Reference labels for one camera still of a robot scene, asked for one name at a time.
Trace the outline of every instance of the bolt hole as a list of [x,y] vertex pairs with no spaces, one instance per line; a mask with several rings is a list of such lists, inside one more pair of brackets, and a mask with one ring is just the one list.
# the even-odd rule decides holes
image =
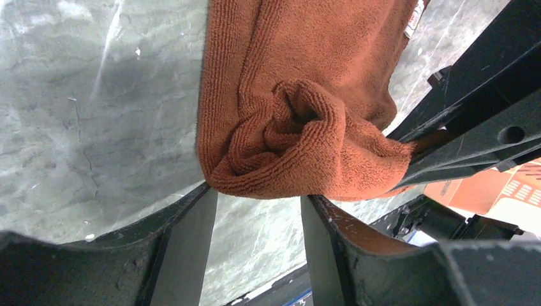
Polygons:
[[523,129],[518,126],[510,126],[500,131],[498,134],[498,141],[502,145],[511,145],[521,142],[525,136],[526,133]]

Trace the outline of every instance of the clothing tag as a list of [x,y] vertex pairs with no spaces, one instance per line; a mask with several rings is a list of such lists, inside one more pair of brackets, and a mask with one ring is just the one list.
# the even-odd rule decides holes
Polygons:
[[411,38],[413,35],[413,32],[417,29],[417,25],[419,25],[419,20],[421,19],[422,12],[424,11],[424,0],[418,0],[417,6],[413,10],[413,14],[411,15],[410,21],[408,22],[408,25],[406,26],[406,29],[404,30],[404,34],[407,38]]

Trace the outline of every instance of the towel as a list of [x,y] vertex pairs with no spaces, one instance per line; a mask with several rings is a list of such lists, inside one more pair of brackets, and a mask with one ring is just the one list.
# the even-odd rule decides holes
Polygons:
[[382,134],[416,4],[211,0],[197,140],[209,185],[258,199],[389,195],[426,148]]

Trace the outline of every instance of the concrete floor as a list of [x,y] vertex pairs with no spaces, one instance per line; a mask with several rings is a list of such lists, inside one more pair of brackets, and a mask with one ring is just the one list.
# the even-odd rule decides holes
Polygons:
[[[508,0],[432,0],[390,85],[397,125]],[[206,0],[0,0],[0,230],[63,243],[132,223],[202,180]],[[412,198],[338,203],[370,222]],[[303,264],[297,198],[221,195],[201,305]]]

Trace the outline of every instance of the orange cardboard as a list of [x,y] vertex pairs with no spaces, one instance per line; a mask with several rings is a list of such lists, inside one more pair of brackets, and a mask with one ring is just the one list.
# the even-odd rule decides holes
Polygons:
[[431,183],[424,194],[443,205],[480,215],[502,198],[541,208],[541,158],[505,172],[493,168],[468,178]]

